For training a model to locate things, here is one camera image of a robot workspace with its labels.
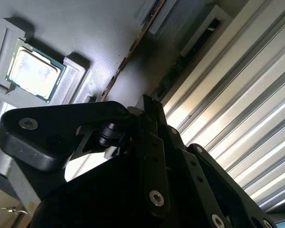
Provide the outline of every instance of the gray metal surface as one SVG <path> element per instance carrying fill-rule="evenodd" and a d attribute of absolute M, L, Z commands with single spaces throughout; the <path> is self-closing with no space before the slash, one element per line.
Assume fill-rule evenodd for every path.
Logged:
<path fill-rule="evenodd" d="M 285 1 L 265 2 L 208 68 L 205 61 L 167 102 L 168 124 L 261 208 L 285 202 Z"/>
<path fill-rule="evenodd" d="M 34 44 L 57 56 L 77 53 L 89 63 L 76 102 L 101 93 L 137 37 L 143 0 L 0 1 L 0 18 L 20 17 L 35 30 Z"/>

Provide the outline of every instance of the bolt hole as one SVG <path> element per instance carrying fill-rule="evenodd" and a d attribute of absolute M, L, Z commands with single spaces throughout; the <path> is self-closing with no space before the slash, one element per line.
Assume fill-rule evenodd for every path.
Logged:
<path fill-rule="evenodd" d="M 153 195 L 154 199 L 157 201 L 157 202 L 160 202 L 161 201 L 161 197 L 157 194 L 154 194 Z"/>
<path fill-rule="evenodd" d="M 216 221 L 216 223 L 218 223 L 219 225 L 222 225 L 221 221 L 220 221 L 218 218 L 216 218 L 215 221 Z"/>
<path fill-rule="evenodd" d="M 24 122 L 24 124 L 29 126 L 33 125 L 33 123 L 30 120 L 27 120 L 26 122 Z"/>
<path fill-rule="evenodd" d="M 204 180 L 201 177 L 198 176 L 198 181 L 199 182 L 203 182 Z"/>
<path fill-rule="evenodd" d="M 156 156 L 152 156 L 152 158 L 155 162 L 158 162 L 158 158 Z"/>

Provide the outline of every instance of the black metal bracket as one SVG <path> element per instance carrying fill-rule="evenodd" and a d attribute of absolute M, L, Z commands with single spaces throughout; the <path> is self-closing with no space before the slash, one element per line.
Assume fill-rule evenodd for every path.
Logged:
<path fill-rule="evenodd" d="M 186 148 L 178 131 L 167 125 L 160 103 L 144 95 L 137 107 L 143 111 L 138 116 L 117 102 L 3 115 L 0 153 L 10 167 L 0 167 L 1 189 L 17 195 L 29 210 L 30 201 L 11 170 L 26 179 L 26 190 L 40 198 L 31 211 L 33 228 L 137 221 L 149 227 L 276 227 L 201 146 Z M 117 156 L 64 183 L 70 159 L 110 146 L 119 148 Z"/>

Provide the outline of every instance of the black plastic part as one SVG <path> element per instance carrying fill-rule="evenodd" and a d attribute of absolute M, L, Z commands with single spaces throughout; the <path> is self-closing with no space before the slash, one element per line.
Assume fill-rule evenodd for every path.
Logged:
<path fill-rule="evenodd" d="M 38 170 L 59 170 L 75 150 L 78 127 L 89 125 L 93 131 L 104 124 L 126 124 L 129 117 L 130 113 L 117 102 L 14 109 L 1 118 L 0 147 Z M 22 118 L 35 119 L 38 128 L 21 128 Z"/>
<path fill-rule="evenodd" d="M 116 102 L 12 110 L 3 116 L 0 146 L 42 199 L 32 228 L 215 228 L 213 214 L 226 228 L 265 228 L 264 219 L 276 227 L 206 151 L 198 152 L 197 144 L 185 147 L 167 125 L 161 104 L 145 95 L 140 107 L 139 117 Z M 24 117 L 37 120 L 38 129 L 19 127 Z M 74 150 L 73 157 L 80 157 L 104 144 L 121 145 L 123 153 L 63 182 L 63 167 Z M 163 196 L 162 206 L 150 201 L 152 190 Z"/>
<path fill-rule="evenodd" d="M 266 227 L 267 220 L 274 228 L 274 222 L 261 208 L 244 192 L 244 190 L 226 173 L 226 171 L 198 144 L 191 144 L 187 151 L 196 155 L 207 181 L 216 196 L 220 207 L 224 209 L 225 217 L 229 217 L 235 228 Z"/>

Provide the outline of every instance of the screw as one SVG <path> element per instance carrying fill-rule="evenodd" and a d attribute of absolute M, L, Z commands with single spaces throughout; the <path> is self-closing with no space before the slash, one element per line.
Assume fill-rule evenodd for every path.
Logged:
<path fill-rule="evenodd" d="M 211 215 L 212 221 L 217 228 L 225 228 L 223 220 L 216 214 Z"/>
<path fill-rule="evenodd" d="M 195 149 L 196 149 L 199 153 L 203 153 L 203 149 L 200 148 L 199 146 L 196 146 Z"/>
<path fill-rule="evenodd" d="M 270 225 L 270 223 L 267 220 L 264 219 L 263 222 L 267 228 L 272 228 L 272 226 Z"/>
<path fill-rule="evenodd" d="M 177 134 L 177 131 L 173 127 L 171 128 L 171 131 L 173 134 Z"/>
<path fill-rule="evenodd" d="M 149 198 L 157 207 L 162 207 L 164 204 L 163 196 L 157 190 L 150 191 Z"/>
<path fill-rule="evenodd" d="M 38 128 L 38 122 L 31 118 L 23 118 L 19 121 L 20 127 L 26 130 L 35 130 Z"/>

